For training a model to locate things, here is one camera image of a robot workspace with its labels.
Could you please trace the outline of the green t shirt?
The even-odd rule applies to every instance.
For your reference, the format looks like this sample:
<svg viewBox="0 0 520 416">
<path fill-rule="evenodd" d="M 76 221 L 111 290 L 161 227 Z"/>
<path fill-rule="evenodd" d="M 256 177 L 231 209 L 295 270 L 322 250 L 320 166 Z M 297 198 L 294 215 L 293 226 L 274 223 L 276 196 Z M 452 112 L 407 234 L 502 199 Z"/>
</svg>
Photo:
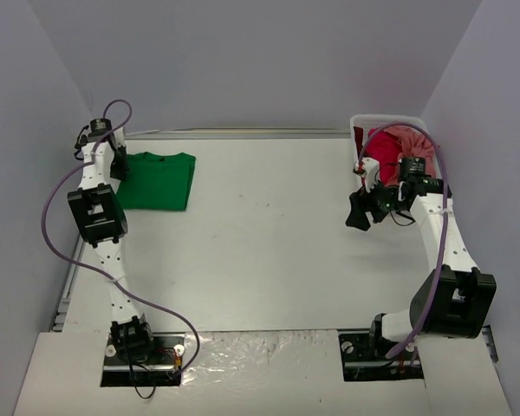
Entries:
<svg viewBox="0 0 520 416">
<path fill-rule="evenodd" d="M 124 211 L 185 211 L 190 197 L 196 157 L 188 153 L 127 156 L 130 171 L 116 197 Z"/>
</svg>

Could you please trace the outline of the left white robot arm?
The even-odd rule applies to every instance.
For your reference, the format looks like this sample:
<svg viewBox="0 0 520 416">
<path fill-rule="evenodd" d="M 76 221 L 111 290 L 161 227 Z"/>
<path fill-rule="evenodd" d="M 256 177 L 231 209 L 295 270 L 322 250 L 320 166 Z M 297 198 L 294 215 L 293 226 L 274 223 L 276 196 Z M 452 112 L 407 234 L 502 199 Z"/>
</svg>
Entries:
<svg viewBox="0 0 520 416">
<path fill-rule="evenodd" d="M 85 166 L 80 184 L 67 200 L 83 241 L 94 249 L 100 270 L 107 274 L 111 343 L 117 353 L 147 362 L 156 355 L 157 341 L 145 315 L 128 295 L 122 243 L 128 225 L 114 189 L 129 173 L 123 129 L 113 129 L 105 117 L 93 119 L 83 128 L 75 148 L 82 152 Z"/>
</svg>

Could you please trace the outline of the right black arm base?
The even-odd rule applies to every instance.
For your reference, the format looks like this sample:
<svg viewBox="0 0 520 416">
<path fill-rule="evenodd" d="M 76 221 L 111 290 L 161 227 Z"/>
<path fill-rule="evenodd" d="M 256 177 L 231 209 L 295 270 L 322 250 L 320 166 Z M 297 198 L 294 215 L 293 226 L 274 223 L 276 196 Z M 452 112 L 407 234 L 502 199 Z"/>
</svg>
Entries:
<svg viewBox="0 0 520 416">
<path fill-rule="evenodd" d="M 345 382 L 423 380 L 421 360 L 406 349 L 393 358 L 387 352 L 395 345 L 383 340 L 375 347 L 367 329 L 338 332 L 341 369 Z"/>
</svg>

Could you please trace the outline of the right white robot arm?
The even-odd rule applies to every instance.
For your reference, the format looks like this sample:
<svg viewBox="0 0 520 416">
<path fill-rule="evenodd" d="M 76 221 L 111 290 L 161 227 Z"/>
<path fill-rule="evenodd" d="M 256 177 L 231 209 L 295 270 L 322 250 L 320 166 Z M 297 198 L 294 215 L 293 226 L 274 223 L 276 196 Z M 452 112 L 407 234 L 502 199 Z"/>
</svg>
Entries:
<svg viewBox="0 0 520 416">
<path fill-rule="evenodd" d="M 419 157 L 400 159 L 396 166 L 398 183 L 384 185 L 376 159 L 356 162 L 353 172 L 361 187 L 349 197 L 346 220 L 348 227 L 368 231 L 388 215 L 406 212 L 418 226 L 426 250 L 429 275 L 409 307 L 374 318 L 367 347 L 379 358 L 419 335 L 478 337 L 497 291 L 495 277 L 480 270 L 465 246 L 445 181 L 428 174 Z"/>
</svg>

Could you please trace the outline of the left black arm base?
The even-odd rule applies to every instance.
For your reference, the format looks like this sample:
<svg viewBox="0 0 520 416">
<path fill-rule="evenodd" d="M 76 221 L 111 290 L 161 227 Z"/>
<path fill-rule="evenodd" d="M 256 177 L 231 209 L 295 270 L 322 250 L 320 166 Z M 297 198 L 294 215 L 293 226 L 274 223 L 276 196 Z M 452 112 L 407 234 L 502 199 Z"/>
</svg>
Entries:
<svg viewBox="0 0 520 416">
<path fill-rule="evenodd" d="M 101 387 L 178 387 L 179 370 L 185 354 L 183 334 L 155 334 L 147 355 L 132 355 L 133 371 L 127 358 L 107 340 L 102 365 Z"/>
</svg>

